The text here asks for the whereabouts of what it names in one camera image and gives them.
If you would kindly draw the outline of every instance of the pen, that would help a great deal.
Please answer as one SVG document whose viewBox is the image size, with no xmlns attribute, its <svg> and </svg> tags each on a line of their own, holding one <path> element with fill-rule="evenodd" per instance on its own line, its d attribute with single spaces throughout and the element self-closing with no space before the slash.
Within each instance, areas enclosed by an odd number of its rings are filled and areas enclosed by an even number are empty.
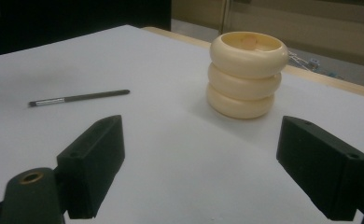
<svg viewBox="0 0 364 224">
<path fill-rule="evenodd" d="M 32 101 L 28 103 L 29 106 L 39 106 L 39 105 L 53 105 L 59 103 L 68 103 L 80 100 L 90 100 L 96 98 L 103 98 L 108 96 L 117 96 L 117 95 L 125 95 L 130 93 L 129 90 L 121 90 L 121 91 L 106 91 L 106 92 L 98 92 L 93 94 L 86 94 L 86 95 L 77 95 L 77 96 L 66 96 L 60 98 L 53 98 L 47 100 L 40 100 L 40 101 Z"/>
</svg>

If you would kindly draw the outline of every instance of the white table surface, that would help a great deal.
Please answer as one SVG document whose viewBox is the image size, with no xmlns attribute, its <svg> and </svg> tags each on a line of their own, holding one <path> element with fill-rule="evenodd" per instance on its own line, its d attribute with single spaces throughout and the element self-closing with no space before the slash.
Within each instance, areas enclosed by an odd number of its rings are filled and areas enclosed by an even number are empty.
<svg viewBox="0 0 364 224">
<path fill-rule="evenodd" d="M 266 116 L 229 119 L 205 100 L 209 64 L 208 49 L 131 26 L 0 56 L 0 201 L 11 177 L 55 168 L 120 114 L 126 160 L 97 218 L 67 223 L 333 223 L 276 160 L 281 121 L 310 120 L 364 152 L 364 97 L 283 73 Z M 27 106 L 121 89 L 131 93 Z"/>
</svg>

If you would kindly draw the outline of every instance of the table edge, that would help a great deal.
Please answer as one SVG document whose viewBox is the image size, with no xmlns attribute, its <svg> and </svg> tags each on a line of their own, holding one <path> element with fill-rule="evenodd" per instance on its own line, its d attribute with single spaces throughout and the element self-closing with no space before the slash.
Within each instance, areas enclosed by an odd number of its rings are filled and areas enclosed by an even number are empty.
<svg viewBox="0 0 364 224">
<path fill-rule="evenodd" d="M 203 40 L 199 40 L 193 37 L 189 37 L 186 35 L 180 35 L 177 33 L 173 33 L 170 31 L 166 31 L 166 30 L 162 30 L 156 27 L 144 27 L 142 28 L 143 30 L 149 31 L 151 33 L 157 34 L 157 35 L 163 35 L 163 36 L 167 36 L 170 37 L 172 39 L 176 39 L 185 43 L 189 43 L 195 46 L 199 46 L 205 49 L 209 49 L 209 47 L 211 46 L 211 43 L 208 43 L 206 41 Z M 331 86 L 333 88 L 337 88 L 340 90 L 344 90 L 344 91 L 349 91 L 358 95 L 362 95 L 364 96 L 364 86 L 360 86 L 358 84 L 355 83 L 351 83 L 351 82 L 347 82 L 344 80 L 340 80 L 334 77 L 327 77 L 327 76 L 323 76 L 314 72 L 310 72 L 304 69 L 300 69 L 298 67 L 294 67 L 294 66 L 290 66 L 287 65 L 284 69 L 283 72 L 289 73 L 291 75 L 294 75 L 296 77 L 302 77 L 317 83 L 321 83 L 327 86 Z"/>
</svg>

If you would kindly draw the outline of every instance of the cream ring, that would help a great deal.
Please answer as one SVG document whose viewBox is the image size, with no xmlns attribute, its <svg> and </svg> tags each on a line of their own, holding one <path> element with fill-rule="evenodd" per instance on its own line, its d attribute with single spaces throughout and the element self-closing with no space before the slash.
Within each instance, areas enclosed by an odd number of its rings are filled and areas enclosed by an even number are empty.
<svg viewBox="0 0 364 224">
<path fill-rule="evenodd" d="M 212 63 L 208 67 L 211 86 L 220 93 L 238 100 L 258 100 L 275 93 L 281 83 L 281 74 L 262 79 L 229 76 Z"/>
<path fill-rule="evenodd" d="M 217 92 L 207 85 L 207 101 L 219 113 L 235 119 L 253 119 L 266 114 L 273 105 L 274 95 L 256 101 L 241 101 Z"/>
<path fill-rule="evenodd" d="M 251 32 L 220 35 L 211 44 L 210 56 L 221 71 L 242 78 L 271 77 L 278 74 L 289 59 L 283 42 Z"/>
</svg>

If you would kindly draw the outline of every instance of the ivory bangle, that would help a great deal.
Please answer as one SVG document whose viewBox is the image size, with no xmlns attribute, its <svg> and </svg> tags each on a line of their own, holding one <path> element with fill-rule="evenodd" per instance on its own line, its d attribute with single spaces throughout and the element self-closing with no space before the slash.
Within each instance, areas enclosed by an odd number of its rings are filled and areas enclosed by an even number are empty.
<svg viewBox="0 0 364 224">
<path fill-rule="evenodd" d="M 281 74 L 262 79 L 233 77 L 211 63 L 208 67 L 208 79 L 213 88 L 230 98 L 258 100 L 275 93 L 281 83 Z"/>
<path fill-rule="evenodd" d="M 207 101 L 219 113 L 236 119 L 253 119 L 266 114 L 273 105 L 274 95 L 256 101 L 241 101 L 217 92 L 207 85 Z"/>
<path fill-rule="evenodd" d="M 245 47 L 248 37 L 256 38 L 252 49 Z M 232 32 L 217 37 L 210 56 L 221 71 L 242 78 L 265 78 L 278 74 L 287 64 L 287 47 L 280 40 L 252 32 Z"/>
</svg>

